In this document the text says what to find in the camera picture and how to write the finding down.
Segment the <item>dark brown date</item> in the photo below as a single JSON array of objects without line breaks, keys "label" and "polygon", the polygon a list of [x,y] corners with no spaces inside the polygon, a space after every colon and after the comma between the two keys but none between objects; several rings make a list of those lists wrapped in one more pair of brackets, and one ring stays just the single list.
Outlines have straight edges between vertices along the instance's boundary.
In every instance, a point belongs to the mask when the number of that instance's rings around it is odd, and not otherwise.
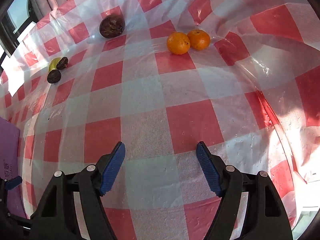
[{"label": "dark brown date", "polygon": [[50,84],[57,83],[61,80],[61,72],[58,69],[52,69],[47,75],[47,81]]},{"label": "dark brown date", "polygon": [[56,64],[56,68],[58,70],[63,70],[65,68],[67,68],[68,65],[68,58],[67,57],[62,57],[58,63]]}]

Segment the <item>small wrapped yellow fruit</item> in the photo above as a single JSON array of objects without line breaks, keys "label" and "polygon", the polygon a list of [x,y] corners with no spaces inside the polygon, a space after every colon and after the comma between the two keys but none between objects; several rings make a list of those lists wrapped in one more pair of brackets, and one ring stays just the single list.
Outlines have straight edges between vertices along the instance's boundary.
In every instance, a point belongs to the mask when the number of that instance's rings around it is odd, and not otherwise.
[{"label": "small wrapped yellow fruit", "polygon": [[48,72],[51,72],[52,70],[56,70],[57,64],[60,62],[60,60],[61,60],[61,57],[57,57],[53,59],[49,64]]}]

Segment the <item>red white checkered tablecloth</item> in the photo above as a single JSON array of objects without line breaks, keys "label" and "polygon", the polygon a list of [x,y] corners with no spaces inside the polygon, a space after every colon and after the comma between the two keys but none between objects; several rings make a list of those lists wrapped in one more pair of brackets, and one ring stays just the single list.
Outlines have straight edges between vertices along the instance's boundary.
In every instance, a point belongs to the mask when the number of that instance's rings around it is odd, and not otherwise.
[{"label": "red white checkered tablecloth", "polygon": [[[125,29],[104,38],[110,14]],[[206,49],[167,49],[194,29]],[[50,84],[57,57],[68,65]],[[319,18],[307,0],[68,0],[3,69],[26,216],[55,171],[79,172],[119,141],[126,157],[101,200],[119,239],[203,239],[220,200],[199,141],[242,172],[266,171],[291,226],[319,197]]]}]

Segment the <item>dark purple passion fruit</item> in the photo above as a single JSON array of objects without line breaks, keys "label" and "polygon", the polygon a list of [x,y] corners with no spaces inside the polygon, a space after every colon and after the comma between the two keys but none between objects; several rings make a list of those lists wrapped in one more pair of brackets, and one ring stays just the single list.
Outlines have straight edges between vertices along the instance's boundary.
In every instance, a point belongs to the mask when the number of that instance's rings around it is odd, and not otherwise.
[{"label": "dark purple passion fruit", "polygon": [[125,29],[123,16],[117,14],[107,15],[99,26],[99,32],[104,38],[120,36]]}]

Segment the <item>purple cardboard box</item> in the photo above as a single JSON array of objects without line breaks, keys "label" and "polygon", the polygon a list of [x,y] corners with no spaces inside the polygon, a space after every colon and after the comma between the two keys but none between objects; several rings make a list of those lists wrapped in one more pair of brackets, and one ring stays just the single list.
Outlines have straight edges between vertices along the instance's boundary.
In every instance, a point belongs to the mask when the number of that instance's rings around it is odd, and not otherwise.
[{"label": "purple cardboard box", "polygon": [[[10,180],[18,176],[20,130],[3,118],[0,123],[1,178]],[[13,215],[26,218],[19,186],[8,191],[7,207]]]}]

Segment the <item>orange mandarin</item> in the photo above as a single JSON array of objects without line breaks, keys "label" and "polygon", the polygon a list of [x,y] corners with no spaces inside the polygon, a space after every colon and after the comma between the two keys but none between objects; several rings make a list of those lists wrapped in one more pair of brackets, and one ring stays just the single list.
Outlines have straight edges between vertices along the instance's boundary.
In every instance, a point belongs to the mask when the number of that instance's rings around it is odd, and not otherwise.
[{"label": "orange mandarin", "polygon": [[167,38],[167,49],[175,55],[183,55],[190,49],[189,37],[181,32],[173,32]]},{"label": "orange mandarin", "polygon": [[194,29],[187,34],[190,46],[196,50],[204,50],[210,45],[210,36],[203,30]]}]

